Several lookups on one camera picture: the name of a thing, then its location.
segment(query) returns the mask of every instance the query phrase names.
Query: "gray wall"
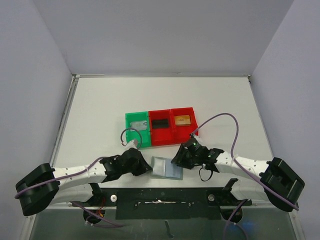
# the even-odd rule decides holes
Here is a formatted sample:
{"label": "gray wall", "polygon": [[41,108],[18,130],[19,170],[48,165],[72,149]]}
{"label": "gray wall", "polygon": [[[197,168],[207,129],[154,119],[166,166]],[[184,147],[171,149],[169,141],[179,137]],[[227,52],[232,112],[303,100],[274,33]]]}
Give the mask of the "gray wall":
{"label": "gray wall", "polygon": [[49,161],[70,81],[34,3],[0,1],[0,239],[20,235],[15,185]]}
{"label": "gray wall", "polygon": [[76,74],[252,73],[293,0],[33,0]]}
{"label": "gray wall", "polygon": [[252,75],[275,156],[304,179],[300,218],[320,238],[320,1],[295,0]]}

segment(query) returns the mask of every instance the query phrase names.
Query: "wall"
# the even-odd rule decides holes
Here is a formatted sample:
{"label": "wall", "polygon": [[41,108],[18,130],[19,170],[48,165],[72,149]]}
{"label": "wall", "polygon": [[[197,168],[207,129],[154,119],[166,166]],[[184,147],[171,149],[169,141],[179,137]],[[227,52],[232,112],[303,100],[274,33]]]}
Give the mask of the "wall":
{"label": "wall", "polygon": [[20,235],[15,185],[50,160],[70,82],[34,3],[0,1],[0,239]]}
{"label": "wall", "polygon": [[295,0],[252,74],[272,151],[306,184],[299,216],[307,240],[320,236],[319,13],[319,0]]}
{"label": "wall", "polygon": [[71,72],[252,73],[293,0],[33,0]]}

